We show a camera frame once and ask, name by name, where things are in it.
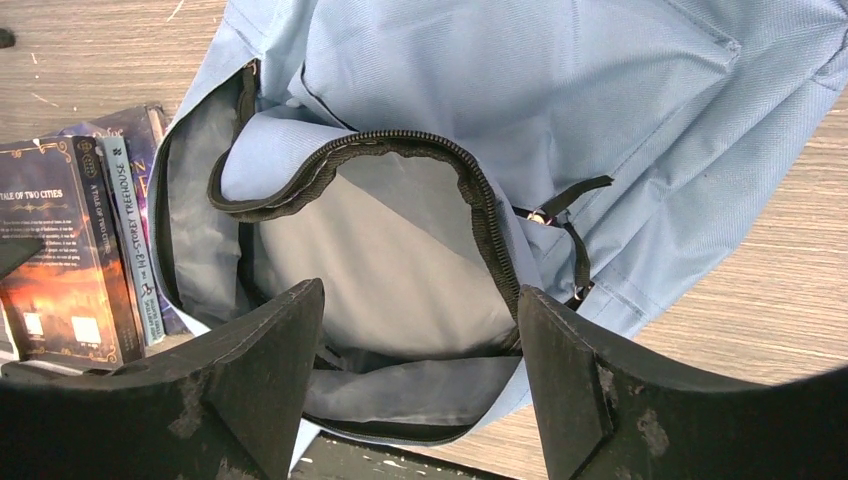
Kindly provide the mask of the dark sunset cover book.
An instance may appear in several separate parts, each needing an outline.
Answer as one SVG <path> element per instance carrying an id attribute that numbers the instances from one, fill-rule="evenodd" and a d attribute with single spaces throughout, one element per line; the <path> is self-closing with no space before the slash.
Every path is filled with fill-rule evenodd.
<path id="1" fill-rule="evenodd" d="M 144 355 L 97 141 L 42 137 L 1 147 L 1 237 L 41 249 L 1 282 L 20 355 L 114 370 Z"/>

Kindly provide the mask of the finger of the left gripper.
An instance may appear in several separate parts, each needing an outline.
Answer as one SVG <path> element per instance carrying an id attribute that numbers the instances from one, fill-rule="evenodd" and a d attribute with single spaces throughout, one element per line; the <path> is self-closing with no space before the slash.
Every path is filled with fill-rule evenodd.
<path id="1" fill-rule="evenodd" d="M 18 267 L 29 261 L 44 247 L 40 238 L 12 238 L 1 240 L 0 278 L 5 279 Z"/>

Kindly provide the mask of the light blue backpack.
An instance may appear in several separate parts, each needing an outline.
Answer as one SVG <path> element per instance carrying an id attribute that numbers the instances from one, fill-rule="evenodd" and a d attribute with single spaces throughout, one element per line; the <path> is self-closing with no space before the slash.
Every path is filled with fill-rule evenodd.
<path id="1" fill-rule="evenodd" d="M 847 82 L 843 1 L 231 1 L 157 153 L 171 305 L 325 291 L 305 418 L 440 445 L 531 403 L 522 286 L 637 334 Z"/>

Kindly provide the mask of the light blue Treehouse book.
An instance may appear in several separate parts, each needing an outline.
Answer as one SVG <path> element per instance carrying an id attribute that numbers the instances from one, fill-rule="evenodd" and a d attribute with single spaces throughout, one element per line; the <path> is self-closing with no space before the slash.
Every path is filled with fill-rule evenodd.
<path id="1" fill-rule="evenodd" d="M 155 345 L 165 337 L 164 322 L 126 144 L 121 136 L 102 136 L 98 142 L 115 198 L 123 251 L 132 272 L 133 291 L 139 308 L 145 344 Z"/>

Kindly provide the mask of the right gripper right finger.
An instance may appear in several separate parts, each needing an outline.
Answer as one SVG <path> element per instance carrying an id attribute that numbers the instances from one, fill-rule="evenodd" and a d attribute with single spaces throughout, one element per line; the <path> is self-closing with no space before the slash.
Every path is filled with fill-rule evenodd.
<path id="1" fill-rule="evenodd" d="M 692 367 L 534 287 L 518 303 L 552 479 L 843 479 L 847 371 L 779 385 Z"/>

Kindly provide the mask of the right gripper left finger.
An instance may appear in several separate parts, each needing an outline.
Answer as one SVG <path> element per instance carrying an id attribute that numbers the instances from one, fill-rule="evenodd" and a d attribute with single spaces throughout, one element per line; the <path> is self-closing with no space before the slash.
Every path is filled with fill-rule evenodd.
<path id="1" fill-rule="evenodd" d="M 108 375 L 1 384 L 5 479 L 284 479 L 324 310 L 320 280 Z"/>

